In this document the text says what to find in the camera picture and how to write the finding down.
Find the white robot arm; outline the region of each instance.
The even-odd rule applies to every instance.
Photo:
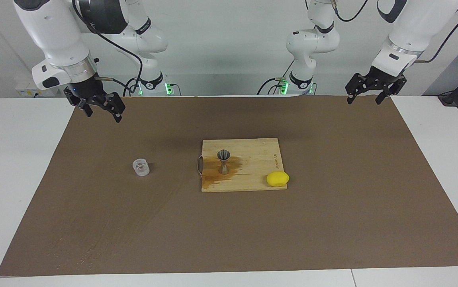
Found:
[[[308,15],[315,24],[314,29],[294,31],[287,39],[286,47],[294,56],[288,93],[308,93],[316,69],[313,54],[334,51],[340,42],[339,33],[334,28],[335,12],[331,0],[311,0]]]
[[[136,61],[139,65],[142,61],[143,69],[136,80],[145,85],[145,91],[171,93],[166,85],[159,85],[165,83],[164,77],[151,56],[164,51],[167,40],[152,25],[141,0],[14,0],[14,7],[45,55],[45,60],[32,69],[36,85],[47,89],[67,84],[68,100],[87,116],[92,114],[89,105],[97,105],[119,122],[125,105],[117,93],[103,90],[104,78],[98,76],[82,32],[96,33],[109,42],[112,38],[122,53],[138,55]]]
[[[378,0],[378,11],[393,29],[365,76],[356,73],[346,85],[351,104],[357,95],[381,90],[380,104],[386,97],[398,94],[411,67],[427,49],[458,10],[458,0]]]
[[[158,66],[158,60],[152,55],[165,51],[169,45],[163,31],[154,25],[147,16],[142,0],[127,0],[129,11],[128,26],[122,33],[108,35],[109,39],[121,45],[128,51],[139,56],[140,61],[122,49],[122,54],[128,56],[143,69],[139,81],[140,93],[142,96],[167,96],[172,89],[166,82],[166,76]]]

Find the clear plastic cup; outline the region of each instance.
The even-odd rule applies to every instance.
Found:
[[[144,158],[136,159],[132,166],[138,176],[146,176],[149,174],[149,165]]]

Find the brown paper mat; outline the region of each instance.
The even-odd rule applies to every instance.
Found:
[[[391,100],[125,103],[120,124],[74,112],[0,276],[458,265],[458,215]],[[201,193],[209,138],[278,138],[289,189]]]

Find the wooden cutting board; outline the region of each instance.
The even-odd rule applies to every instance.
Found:
[[[220,174],[217,153],[226,149],[231,153],[227,161],[229,174]],[[284,171],[277,138],[202,141],[202,192],[276,191],[284,187],[270,187],[266,176]]]

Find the green led light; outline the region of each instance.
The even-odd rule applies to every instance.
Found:
[[[172,94],[172,88],[170,87],[169,84],[165,83],[165,91],[167,92],[167,95]]]
[[[282,85],[282,88],[280,89],[281,94],[287,94],[288,93],[288,88],[289,88],[289,83],[285,82],[284,85]]]

